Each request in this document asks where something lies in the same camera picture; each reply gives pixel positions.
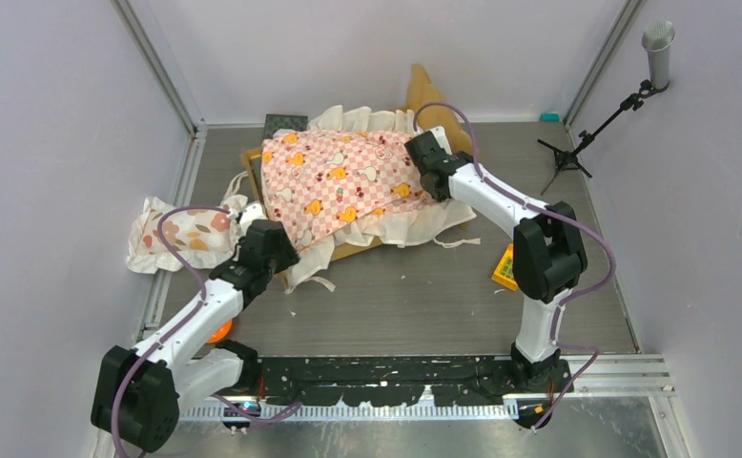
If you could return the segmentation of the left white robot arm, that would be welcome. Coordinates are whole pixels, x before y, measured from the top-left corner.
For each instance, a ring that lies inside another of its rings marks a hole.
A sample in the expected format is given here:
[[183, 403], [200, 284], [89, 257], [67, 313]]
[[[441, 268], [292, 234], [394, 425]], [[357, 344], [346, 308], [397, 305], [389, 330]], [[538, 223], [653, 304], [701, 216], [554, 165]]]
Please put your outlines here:
[[93, 426], [117, 445], [146, 453], [171, 438], [181, 414], [229, 387], [251, 393], [259, 380], [255, 350], [224, 341], [197, 360], [197, 351], [221, 326], [267, 288], [299, 255], [281, 223], [256, 219], [237, 255], [212, 272], [200, 292], [171, 320], [132, 348], [113, 346], [102, 358], [91, 410]]

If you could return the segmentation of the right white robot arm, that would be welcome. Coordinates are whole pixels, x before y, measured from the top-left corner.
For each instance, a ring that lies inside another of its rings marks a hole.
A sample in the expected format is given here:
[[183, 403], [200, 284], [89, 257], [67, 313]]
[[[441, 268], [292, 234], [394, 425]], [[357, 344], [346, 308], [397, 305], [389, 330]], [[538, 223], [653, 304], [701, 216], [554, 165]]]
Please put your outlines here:
[[519, 333], [510, 350], [512, 382], [535, 391], [560, 365], [557, 344], [564, 300], [587, 269], [576, 217], [564, 202], [549, 205], [490, 174], [467, 153], [452, 154], [443, 129], [405, 145], [425, 192], [437, 201], [469, 205], [511, 236], [512, 275], [524, 295]]

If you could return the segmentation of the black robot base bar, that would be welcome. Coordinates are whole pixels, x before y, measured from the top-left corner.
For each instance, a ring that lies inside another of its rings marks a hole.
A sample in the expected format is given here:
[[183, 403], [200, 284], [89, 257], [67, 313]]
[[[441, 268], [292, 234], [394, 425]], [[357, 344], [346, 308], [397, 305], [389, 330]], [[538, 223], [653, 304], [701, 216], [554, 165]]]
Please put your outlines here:
[[543, 427], [558, 398], [572, 389], [568, 361], [553, 354], [528, 363], [511, 356], [263, 357], [222, 396], [270, 406], [299, 404], [299, 412], [334, 415], [342, 408], [393, 410], [427, 402], [442, 412], [455, 407], [502, 406], [504, 397], [526, 394], [514, 421]]

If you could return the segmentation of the white floral pillow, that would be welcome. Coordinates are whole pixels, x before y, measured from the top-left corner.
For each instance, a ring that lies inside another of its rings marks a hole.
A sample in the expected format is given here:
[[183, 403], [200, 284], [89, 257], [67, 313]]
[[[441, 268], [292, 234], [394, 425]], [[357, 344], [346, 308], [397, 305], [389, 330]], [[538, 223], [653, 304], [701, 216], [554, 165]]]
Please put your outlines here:
[[182, 269], [162, 239], [195, 269], [212, 269], [234, 254], [241, 230], [232, 225], [228, 216], [214, 210], [183, 210], [159, 225], [159, 220], [173, 209], [157, 197], [145, 199], [128, 239], [129, 270], [154, 274]]

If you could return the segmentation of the orange plastic arch piece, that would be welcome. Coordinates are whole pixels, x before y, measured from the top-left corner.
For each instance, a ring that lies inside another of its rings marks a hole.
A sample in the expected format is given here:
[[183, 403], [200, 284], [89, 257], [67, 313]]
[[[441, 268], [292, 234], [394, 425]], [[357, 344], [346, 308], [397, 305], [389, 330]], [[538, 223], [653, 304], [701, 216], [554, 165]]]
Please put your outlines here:
[[207, 344], [218, 344], [225, 340], [233, 327], [233, 321], [229, 320], [225, 322], [219, 329], [217, 329], [212, 336], [207, 340]]

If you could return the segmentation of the teal small block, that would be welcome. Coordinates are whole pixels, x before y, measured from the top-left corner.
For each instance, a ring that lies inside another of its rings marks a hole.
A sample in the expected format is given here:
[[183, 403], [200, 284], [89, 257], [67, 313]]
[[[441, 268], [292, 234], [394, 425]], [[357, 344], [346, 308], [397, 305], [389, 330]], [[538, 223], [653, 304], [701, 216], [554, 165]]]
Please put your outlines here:
[[541, 122], [560, 122], [561, 117], [557, 113], [542, 113], [539, 116]]

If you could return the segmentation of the yellow toy window block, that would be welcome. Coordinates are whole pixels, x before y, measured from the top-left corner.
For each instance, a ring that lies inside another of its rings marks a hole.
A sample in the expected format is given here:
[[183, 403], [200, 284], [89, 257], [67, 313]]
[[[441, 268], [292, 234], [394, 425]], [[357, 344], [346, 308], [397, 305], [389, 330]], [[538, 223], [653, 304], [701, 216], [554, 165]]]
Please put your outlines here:
[[516, 291], [518, 284], [513, 275], [513, 261], [513, 244], [510, 243], [490, 278], [506, 289]]

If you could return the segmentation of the black microphone tripod stand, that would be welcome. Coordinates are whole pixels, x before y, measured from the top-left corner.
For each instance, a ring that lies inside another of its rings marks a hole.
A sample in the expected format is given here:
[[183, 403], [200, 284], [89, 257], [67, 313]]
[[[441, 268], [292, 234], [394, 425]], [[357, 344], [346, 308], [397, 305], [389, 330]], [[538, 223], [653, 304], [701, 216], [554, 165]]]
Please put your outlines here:
[[547, 143], [542, 139], [538, 139], [538, 144], [549, 149], [552, 152], [554, 170], [553, 176], [548, 181], [545, 188], [541, 191], [540, 195], [542, 196], [546, 193], [552, 183], [556, 180], [557, 176], [559, 176], [562, 172], [580, 171], [586, 177], [592, 178], [592, 173], [581, 163], [579, 155], [590, 144], [592, 144], [597, 136], [602, 133], [607, 128], [607, 126], [609, 126], [621, 114], [628, 111], [638, 111], [645, 104], [646, 99], [656, 94], [665, 92], [669, 88], [669, 85], [670, 84], [667, 83], [665, 86], [658, 88], [654, 86], [650, 80], [643, 80], [639, 85], [639, 89], [636, 92], [628, 95], [620, 103], [619, 108], [615, 110], [611, 114], [611, 116], [609, 116], [594, 132], [589, 132], [587, 130], [583, 130], [582, 132], [580, 132], [578, 134], [580, 143], [572, 150], [562, 150], [550, 143]]

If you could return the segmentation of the grey microphone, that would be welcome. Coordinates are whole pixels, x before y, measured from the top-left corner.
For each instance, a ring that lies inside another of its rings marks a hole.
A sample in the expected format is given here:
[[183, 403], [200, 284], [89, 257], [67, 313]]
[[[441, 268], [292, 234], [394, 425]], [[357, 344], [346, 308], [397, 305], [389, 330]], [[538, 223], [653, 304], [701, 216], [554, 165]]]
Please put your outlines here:
[[649, 82], [656, 91], [666, 89], [670, 83], [670, 47], [675, 36], [669, 20], [655, 21], [643, 32], [641, 43], [648, 57]]

